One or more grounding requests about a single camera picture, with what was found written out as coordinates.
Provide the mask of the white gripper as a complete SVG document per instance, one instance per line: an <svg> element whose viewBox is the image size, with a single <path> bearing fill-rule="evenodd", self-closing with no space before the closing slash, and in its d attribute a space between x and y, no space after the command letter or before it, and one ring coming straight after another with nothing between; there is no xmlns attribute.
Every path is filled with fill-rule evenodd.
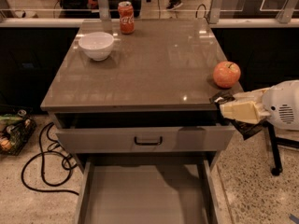
<svg viewBox="0 0 299 224"><path fill-rule="evenodd" d="M267 120L279 129L299 130L299 80L284 81L269 89L239 92L233 97L249 101L220 105L225 118L258 124L268 117Z"/></svg>

